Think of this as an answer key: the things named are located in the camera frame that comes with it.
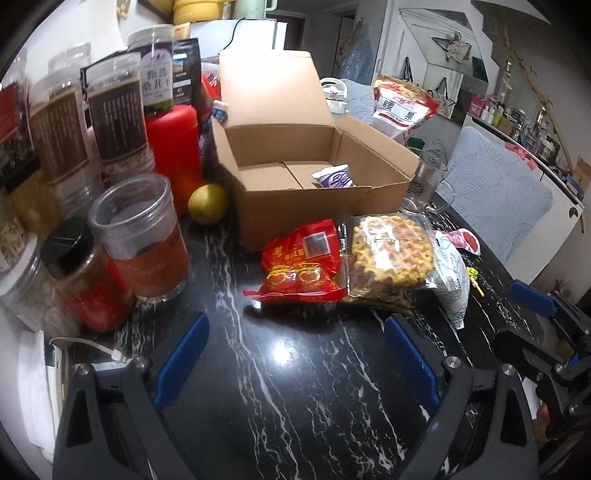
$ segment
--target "black lid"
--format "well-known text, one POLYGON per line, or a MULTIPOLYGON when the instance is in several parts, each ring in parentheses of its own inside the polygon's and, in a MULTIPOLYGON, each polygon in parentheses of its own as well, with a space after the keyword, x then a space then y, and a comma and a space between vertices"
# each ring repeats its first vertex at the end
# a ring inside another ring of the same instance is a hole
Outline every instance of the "black lid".
POLYGON ((68 218, 59 224, 41 247, 41 261, 53 278, 76 271, 92 251, 95 238, 82 217, 68 218))

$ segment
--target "white snack bag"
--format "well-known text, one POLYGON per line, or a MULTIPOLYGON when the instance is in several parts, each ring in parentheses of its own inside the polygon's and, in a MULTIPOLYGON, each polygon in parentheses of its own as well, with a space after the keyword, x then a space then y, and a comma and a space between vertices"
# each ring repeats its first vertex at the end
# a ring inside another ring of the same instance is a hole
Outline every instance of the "white snack bag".
POLYGON ((435 231, 435 239, 439 244, 440 261, 448 270, 453 270, 458 286, 456 290, 450 291, 442 285, 435 290, 435 295, 454 328, 461 330, 464 328, 464 316, 470 296, 470 278, 462 255, 449 239, 439 231, 435 231))

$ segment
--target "power cord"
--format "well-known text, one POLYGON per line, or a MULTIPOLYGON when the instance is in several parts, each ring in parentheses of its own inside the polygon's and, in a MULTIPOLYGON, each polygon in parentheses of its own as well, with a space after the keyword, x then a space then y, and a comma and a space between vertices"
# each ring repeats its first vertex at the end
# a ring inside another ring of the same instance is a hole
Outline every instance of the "power cord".
POLYGON ((238 20, 236 22, 236 25, 234 25, 234 30, 232 30, 232 38, 230 39, 230 42, 228 42, 228 44, 224 48, 222 48, 222 50, 225 50, 226 48, 228 48, 232 44, 232 42, 234 41, 234 34, 236 33, 236 28, 242 20, 246 20, 246 17, 242 17, 240 20, 238 20))

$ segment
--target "open cardboard box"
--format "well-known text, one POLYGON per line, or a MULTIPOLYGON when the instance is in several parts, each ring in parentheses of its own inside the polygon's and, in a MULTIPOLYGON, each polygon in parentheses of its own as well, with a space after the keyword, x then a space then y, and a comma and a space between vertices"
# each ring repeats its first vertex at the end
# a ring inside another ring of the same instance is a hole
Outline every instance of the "open cardboard box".
POLYGON ((248 250, 305 223, 398 210, 418 157, 352 117, 334 126, 308 52, 223 51, 220 81, 230 108, 213 135, 248 250), (312 183, 315 171, 345 163, 356 187, 312 183))

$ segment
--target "red packet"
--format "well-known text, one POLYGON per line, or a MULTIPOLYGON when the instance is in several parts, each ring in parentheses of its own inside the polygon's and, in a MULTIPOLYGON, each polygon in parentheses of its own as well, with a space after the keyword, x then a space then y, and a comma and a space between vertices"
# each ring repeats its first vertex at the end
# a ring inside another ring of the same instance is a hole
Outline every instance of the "red packet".
POLYGON ((456 248, 468 250, 471 254, 480 256, 480 242, 475 235, 465 228, 453 232, 442 232, 456 248))
POLYGON ((332 220, 303 225, 290 236, 267 244, 261 264, 267 276, 258 291, 245 296, 259 301, 336 301, 345 297, 333 277, 340 270, 340 248, 332 220))

